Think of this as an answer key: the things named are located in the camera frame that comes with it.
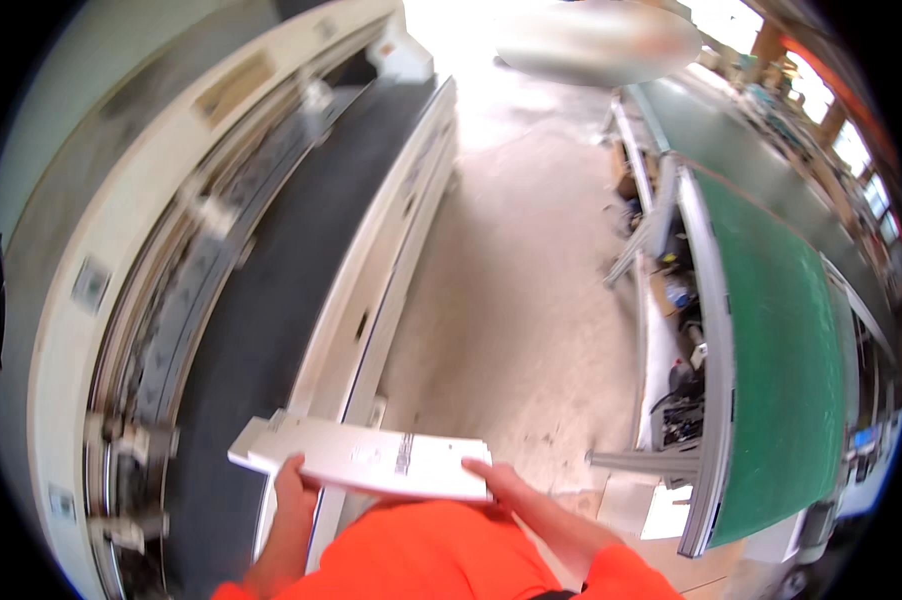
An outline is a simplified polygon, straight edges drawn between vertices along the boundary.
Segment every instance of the barcode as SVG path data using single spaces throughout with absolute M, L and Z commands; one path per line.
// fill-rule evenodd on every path
M 414 441 L 415 434 L 413 433 L 406 433 L 401 436 L 401 445 L 397 448 L 397 461 L 394 463 L 394 474 L 408 474 L 408 466 L 411 464 L 411 444 Z

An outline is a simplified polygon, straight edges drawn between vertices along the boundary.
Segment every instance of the white machine frame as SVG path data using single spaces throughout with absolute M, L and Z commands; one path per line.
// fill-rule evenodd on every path
M 378 27 L 376 23 L 381 24 L 374 30 L 376 40 L 362 38 L 370 27 Z M 43 533 L 53 558 L 82 597 L 123 595 L 120 582 L 117 592 L 106 590 L 92 548 L 91 539 L 100 532 L 94 531 L 86 513 L 84 440 L 99 354 L 139 250 L 171 198 L 242 116 L 295 74 L 306 76 L 315 64 L 337 65 L 362 48 L 379 77 L 423 82 L 434 75 L 431 55 L 405 29 L 400 0 L 337 0 L 304 12 L 245 44 L 171 102 L 112 168 L 75 228 L 51 282 L 35 339 L 26 431 Z M 211 119 L 202 113 L 202 96 L 227 86 L 229 76 L 255 57 L 269 66 L 265 78 L 238 92 L 240 100 L 225 114 Z M 384 363 L 379 354 L 387 353 L 394 336 L 411 272 L 451 172 L 456 153 L 454 97 L 449 79 L 428 108 L 426 124 L 409 139 L 367 210 L 313 332 L 290 411 L 340 420 L 350 399 L 349 414 L 370 412 L 370 400 L 367 407 L 362 405 L 364 395 L 370 390 L 373 398 Z M 426 143 L 433 151 L 421 150 Z M 413 168 L 426 175 L 412 184 L 421 186 L 415 218 L 393 224 L 389 216 L 395 206 L 400 205 L 399 212 L 403 209 L 402 192 L 411 190 L 402 184 Z M 385 268 L 384 282 L 380 272 L 367 274 L 371 265 Z M 395 293 L 389 293 L 389 286 Z M 345 360 L 335 353 L 335 339 L 342 318 L 353 309 L 349 299 L 355 294 L 376 299 L 370 308 L 377 318 L 357 357 Z

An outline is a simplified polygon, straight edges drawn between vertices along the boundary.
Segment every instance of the green conveyor belt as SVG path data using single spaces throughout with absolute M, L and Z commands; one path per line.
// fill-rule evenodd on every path
M 727 99 L 677 78 L 637 85 L 673 150 L 726 178 L 780 217 L 841 271 L 895 345 L 884 286 L 838 217 L 791 164 L 750 126 L 733 118 Z
M 713 547 L 832 490 L 844 435 L 844 355 L 814 248 L 715 177 L 695 177 L 721 255 L 734 341 L 733 433 Z

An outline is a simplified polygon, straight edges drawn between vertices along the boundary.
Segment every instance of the white box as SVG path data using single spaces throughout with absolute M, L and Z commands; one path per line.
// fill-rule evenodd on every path
M 438 438 L 345 425 L 277 411 L 254 417 L 227 452 L 228 460 L 276 474 L 293 454 L 301 474 L 322 485 L 375 496 L 488 501 L 485 480 L 461 466 L 465 457 L 492 462 L 481 439 Z

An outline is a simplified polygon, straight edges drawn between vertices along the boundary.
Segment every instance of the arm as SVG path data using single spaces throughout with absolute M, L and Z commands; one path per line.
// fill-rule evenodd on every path
M 565 510 L 536 491 L 517 476 L 510 464 L 491 465 L 476 459 L 464 459 L 461 464 L 471 473 L 483 477 L 494 498 L 538 534 L 564 566 L 581 580 L 588 577 L 600 550 L 624 545 L 621 537 L 610 530 Z
M 261 556 L 244 574 L 241 583 L 252 598 L 272 598 L 304 577 L 318 487 L 301 479 L 303 464 L 304 456 L 291 456 L 274 480 L 277 495 L 274 522 Z

